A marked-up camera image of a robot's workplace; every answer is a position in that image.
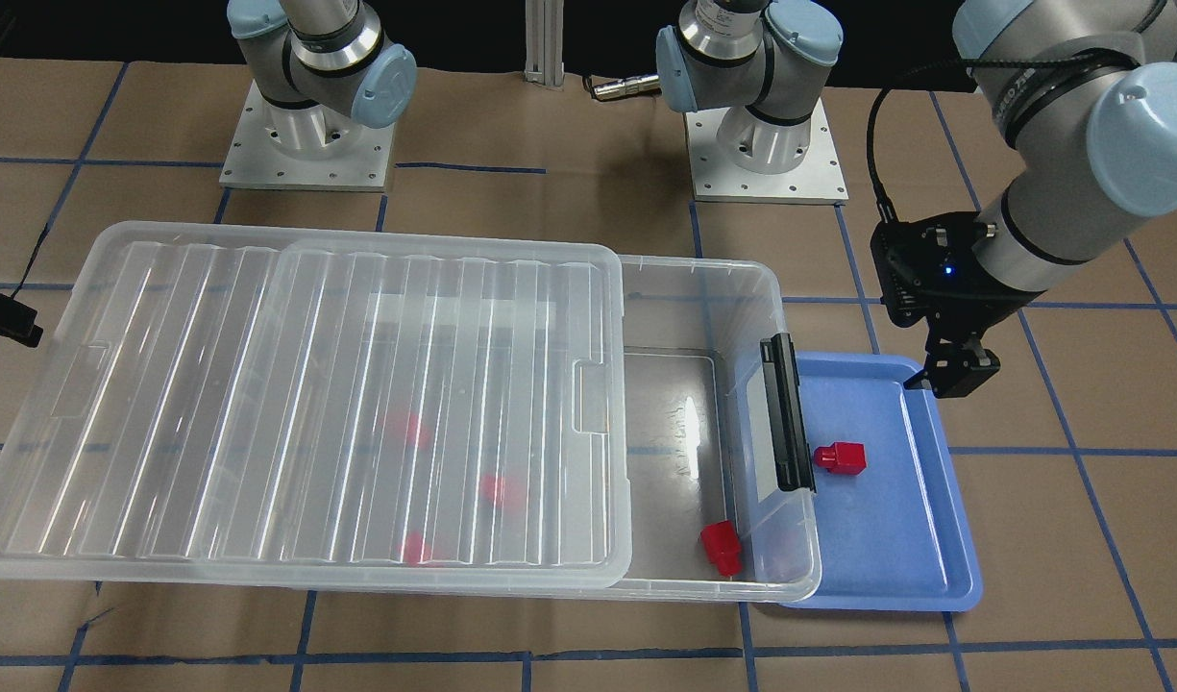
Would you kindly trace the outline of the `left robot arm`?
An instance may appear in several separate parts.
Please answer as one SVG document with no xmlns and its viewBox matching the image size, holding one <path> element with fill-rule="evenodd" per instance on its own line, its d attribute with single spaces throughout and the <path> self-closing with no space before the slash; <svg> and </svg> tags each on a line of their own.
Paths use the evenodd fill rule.
<svg viewBox="0 0 1177 692">
<path fill-rule="evenodd" d="M 929 327 L 904 385 L 939 398 L 999 372 L 982 345 L 993 325 L 1177 209 L 1177 1 L 966 1 L 952 35 L 956 59 L 896 82 L 966 69 L 1020 174 L 976 213 L 903 220 L 876 158 L 887 89 L 865 140 L 882 301 L 896 327 Z M 842 44 L 838 19 L 812 1 L 689 1 L 654 39 L 654 73 L 674 112 L 729 109 L 731 161 L 782 174 Z"/>
</svg>

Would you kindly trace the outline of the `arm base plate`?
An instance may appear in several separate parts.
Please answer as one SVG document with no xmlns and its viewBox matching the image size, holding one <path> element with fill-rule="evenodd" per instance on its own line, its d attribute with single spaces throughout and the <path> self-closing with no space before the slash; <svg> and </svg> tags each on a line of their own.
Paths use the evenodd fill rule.
<svg viewBox="0 0 1177 692">
<path fill-rule="evenodd" d="M 842 205 L 850 200 L 824 102 L 785 132 L 751 121 L 746 109 L 684 115 L 694 200 Z"/>
<path fill-rule="evenodd" d="M 219 182 L 230 189 L 385 192 L 395 131 L 395 124 L 367 128 L 319 105 L 281 109 L 250 84 Z"/>
</svg>

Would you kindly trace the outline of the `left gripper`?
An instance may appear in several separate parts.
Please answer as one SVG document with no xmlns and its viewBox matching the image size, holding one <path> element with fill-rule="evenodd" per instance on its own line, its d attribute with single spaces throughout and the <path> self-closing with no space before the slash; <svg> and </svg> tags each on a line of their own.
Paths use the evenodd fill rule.
<svg viewBox="0 0 1177 692">
<path fill-rule="evenodd" d="M 870 237 L 891 322 L 902 330 L 926 324 L 920 390 L 936 398 L 965 398 L 999 373 L 1000 359 L 980 337 L 1040 295 L 982 266 L 975 246 L 996 231 L 975 213 L 943 213 L 917 222 L 882 220 Z"/>
</svg>

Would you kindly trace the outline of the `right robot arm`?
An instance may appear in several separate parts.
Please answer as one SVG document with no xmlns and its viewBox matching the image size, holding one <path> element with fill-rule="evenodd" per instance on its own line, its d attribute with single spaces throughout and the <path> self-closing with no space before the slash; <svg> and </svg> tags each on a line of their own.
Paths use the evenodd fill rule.
<svg viewBox="0 0 1177 692">
<path fill-rule="evenodd" d="M 32 264 L 73 272 L 92 231 L 77 211 L 157 211 L 210 222 L 232 189 L 381 192 L 392 131 L 415 91 L 415 58 L 391 42 L 363 1 L 233 1 L 233 38 L 253 73 L 227 162 L 184 161 L 184 133 L 167 106 L 191 107 L 192 82 L 162 86 L 137 109 L 139 144 L 160 158 L 97 149 L 109 109 L 129 82 L 126 65 L 20 66 L 0 61 L 0 338 L 35 347 L 36 310 L 18 298 Z"/>
</svg>

